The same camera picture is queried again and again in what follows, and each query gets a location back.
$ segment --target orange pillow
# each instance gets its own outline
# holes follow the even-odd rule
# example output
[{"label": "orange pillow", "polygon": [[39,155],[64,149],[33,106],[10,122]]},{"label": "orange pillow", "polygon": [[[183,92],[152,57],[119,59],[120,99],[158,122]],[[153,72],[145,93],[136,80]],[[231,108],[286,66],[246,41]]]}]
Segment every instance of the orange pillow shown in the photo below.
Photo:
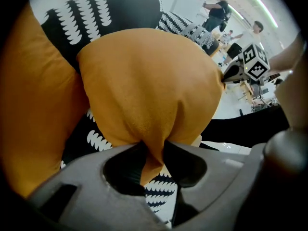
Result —
[{"label": "orange pillow", "polygon": [[188,38],[140,28],[105,35],[77,56],[95,120],[114,146],[144,141],[144,185],[163,165],[165,140],[191,144],[224,89],[222,72]]},{"label": "orange pillow", "polygon": [[59,170],[65,141],[88,107],[80,75],[27,5],[0,55],[0,156],[17,193],[28,196]]}]

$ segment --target fluorescent light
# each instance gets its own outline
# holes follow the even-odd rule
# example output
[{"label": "fluorescent light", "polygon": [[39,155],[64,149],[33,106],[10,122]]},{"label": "fluorescent light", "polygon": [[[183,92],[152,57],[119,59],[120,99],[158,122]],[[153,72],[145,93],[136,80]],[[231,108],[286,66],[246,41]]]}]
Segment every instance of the fluorescent light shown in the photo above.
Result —
[{"label": "fluorescent light", "polygon": [[240,13],[238,13],[235,8],[233,8],[230,4],[229,4],[229,7],[243,20],[244,17],[242,17],[242,15]]},{"label": "fluorescent light", "polygon": [[260,46],[261,46],[262,50],[264,50],[264,51],[265,51],[265,49],[264,49],[264,47],[263,47],[262,43],[260,43]]},{"label": "fluorescent light", "polygon": [[261,0],[256,0],[260,6],[262,7],[262,9],[265,11],[265,13],[268,15],[268,17],[270,18],[271,22],[274,24],[275,27],[278,27],[274,17],[271,15],[271,13],[269,12],[269,10],[267,9],[267,7],[264,5],[264,3]]}]

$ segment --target orange cushion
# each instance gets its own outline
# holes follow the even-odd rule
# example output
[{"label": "orange cushion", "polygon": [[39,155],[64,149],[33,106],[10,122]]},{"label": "orange cushion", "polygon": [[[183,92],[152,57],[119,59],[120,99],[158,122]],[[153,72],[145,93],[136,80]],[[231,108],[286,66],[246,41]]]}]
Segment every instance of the orange cushion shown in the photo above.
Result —
[{"label": "orange cushion", "polygon": [[81,77],[27,5],[0,56],[1,162],[27,196],[59,170],[64,144],[88,109]]},{"label": "orange cushion", "polygon": [[85,46],[77,60],[106,139],[115,147],[139,141],[148,146],[142,185],[161,170],[164,141],[191,144],[224,89],[218,66],[196,44],[155,29],[105,35]]}]

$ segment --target man in black shirt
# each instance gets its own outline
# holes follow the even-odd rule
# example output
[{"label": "man in black shirt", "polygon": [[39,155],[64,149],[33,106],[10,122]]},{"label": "man in black shirt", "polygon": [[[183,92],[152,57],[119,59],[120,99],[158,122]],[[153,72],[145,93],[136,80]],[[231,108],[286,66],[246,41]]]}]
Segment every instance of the man in black shirt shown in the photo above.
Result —
[{"label": "man in black shirt", "polygon": [[208,20],[202,26],[209,32],[213,31],[215,27],[223,22],[228,5],[227,0],[219,0],[216,4],[204,3],[203,7],[210,10],[210,13],[208,14]]}]

